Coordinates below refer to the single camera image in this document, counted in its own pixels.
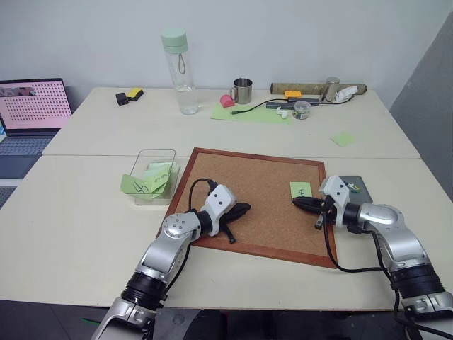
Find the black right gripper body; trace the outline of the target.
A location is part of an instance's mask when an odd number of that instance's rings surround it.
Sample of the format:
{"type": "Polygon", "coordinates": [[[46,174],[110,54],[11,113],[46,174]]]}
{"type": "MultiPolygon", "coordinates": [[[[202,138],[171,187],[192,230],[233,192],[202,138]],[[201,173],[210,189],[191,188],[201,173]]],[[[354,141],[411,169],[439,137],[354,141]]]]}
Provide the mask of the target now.
{"type": "Polygon", "coordinates": [[[336,222],[336,207],[334,200],[330,195],[324,198],[323,204],[321,205],[321,224],[329,225],[336,222]]]}

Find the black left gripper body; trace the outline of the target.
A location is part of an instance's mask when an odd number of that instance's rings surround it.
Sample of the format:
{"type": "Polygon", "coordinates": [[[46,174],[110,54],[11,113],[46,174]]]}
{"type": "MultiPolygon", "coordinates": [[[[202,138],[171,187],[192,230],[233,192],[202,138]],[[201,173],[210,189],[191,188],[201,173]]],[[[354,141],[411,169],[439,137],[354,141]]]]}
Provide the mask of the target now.
{"type": "Polygon", "coordinates": [[[224,225],[227,225],[229,224],[230,222],[233,222],[237,219],[239,219],[240,217],[237,217],[236,216],[236,213],[235,213],[235,205],[233,206],[233,208],[227,212],[226,214],[224,214],[221,218],[220,218],[220,226],[223,227],[224,225]]]}

